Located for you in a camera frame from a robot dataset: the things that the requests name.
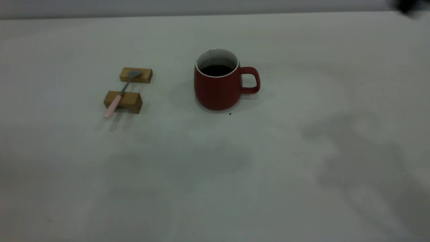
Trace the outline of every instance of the mug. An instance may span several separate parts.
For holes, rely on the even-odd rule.
[[[232,71],[223,76],[210,76],[202,69],[211,65],[224,65]],[[254,75],[255,87],[242,87],[242,74]],[[230,51],[212,49],[201,54],[194,67],[194,92],[199,102],[208,109],[223,110],[232,107],[242,93],[260,90],[260,76],[253,67],[240,67],[239,59]]]

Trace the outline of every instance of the dark liquid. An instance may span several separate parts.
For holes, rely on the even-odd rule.
[[[202,73],[211,77],[225,76],[233,71],[233,68],[226,65],[210,65],[201,69]]]

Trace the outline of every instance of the dark object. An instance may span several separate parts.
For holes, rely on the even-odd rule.
[[[212,65],[226,65],[234,71],[220,77],[203,74],[202,70]],[[256,86],[243,87],[242,74],[254,75]],[[242,93],[253,94],[258,90],[260,90],[260,76],[257,70],[252,67],[240,67],[239,60],[232,52],[212,49],[197,58],[194,67],[194,92],[197,100],[207,109],[227,109],[240,99]]]
[[[233,68],[226,65],[210,65],[201,70],[203,74],[211,77],[225,76],[233,71]]]
[[[403,14],[410,15],[413,11],[419,10],[422,2],[430,0],[395,0],[394,8]]]

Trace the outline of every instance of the mug rim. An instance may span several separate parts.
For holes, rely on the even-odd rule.
[[[204,54],[204,53],[206,53],[206,52],[208,52],[208,51],[210,51],[210,50],[225,50],[225,51],[227,51],[227,52],[230,52],[235,58],[236,58],[236,61],[237,61],[237,64],[236,64],[236,67],[234,68],[234,70],[232,70],[230,73],[228,73],[227,75],[223,75],[223,76],[219,76],[219,77],[214,77],[214,76],[209,76],[209,75],[206,75],[206,74],[204,74],[203,72],[201,72],[200,71],[200,69],[197,67],[197,60]],[[229,76],[229,75],[231,75],[232,73],[234,73],[237,69],[238,69],[238,67],[239,67],[239,58],[237,58],[237,56],[233,53],[233,52],[231,52],[231,51],[229,51],[229,50],[226,50],[226,49],[222,49],[222,48],[213,48],[213,49],[209,49],[209,50],[206,50],[206,51],[204,51],[203,53],[201,53],[200,55],[199,55],[199,57],[197,57],[197,59],[196,59],[196,61],[195,61],[195,63],[194,63],[194,66],[195,66],[195,68],[199,71],[199,73],[200,74],[202,74],[202,75],[204,75],[204,76],[206,76],[206,77],[209,77],[209,78],[224,78],[224,77],[226,77],[226,76]]]

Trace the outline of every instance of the white tabletop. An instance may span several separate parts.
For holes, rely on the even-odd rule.
[[[430,239],[430,15],[14,20],[0,33],[2,241]],[[195,58],[215,47],[261,77],[222,112],[193,89]],[[140,114],[104,120],[123,67],[154,77],[128,89]]]

